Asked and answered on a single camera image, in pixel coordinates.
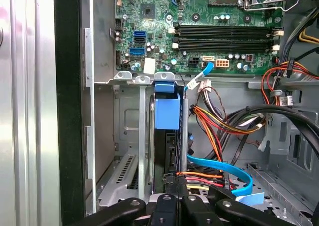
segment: black ram slot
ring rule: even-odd
[[[215,52],[266,52],[271,49],[271,42],[236,41],[236,40],[197,40],[180,39],[180,51],[215,51]]]
[[[183,38],[267,39],[272,33],[272,30],[267,27],[179,25],[175,28],[177,34]]]

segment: white power connector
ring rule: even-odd
[[[200,82],[198,92],[201,92],[204,88],[205,88],[204,91],[211,92],[211,88],[206,88],[206,87],[211,87],[211,80],[209,80],[208,78]]]

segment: sata port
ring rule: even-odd
[[[215,56],[202,56],[203,61],[215,61]]]
[[[135,43],[145,43],[145,38],[143,37],[134,37]]]

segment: black clamp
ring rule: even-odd
[[[295,64],[295,58],[290,58],[289,64],[287,67],[287,78],[290,78],[291,74],[293,73],[294,64]]]

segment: screw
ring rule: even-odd
[[[231,206],[231,203],[229,201],[224,201],[223,202],[223,205],[226,206],[226,207],[230,207]]]
[[[139,205],[139,204],[140,204],[140,202],[138,202],[137,200],[133,200],[131,202],[131,205],[133,205],[133,206],[136,206],[136,205]]]
[[[165,195],[165,197],[164,197],[163,199],[165,199],[165,200],[171,200],[171,196]]]
[[[237,4],[238,4],[239,7],[243,7],[244,6],[244,2],[242,0],[239,0],[237,2]]]
[[[172,19],[173,19],[173,16],[171,16],[170,14],[166,17],[166,19],[168,20],[168,21],[171,21]]]
[[[196,196],[190,195],[190,196],[188,196],[188,199],[194,201],[194,200],[196,200]]]

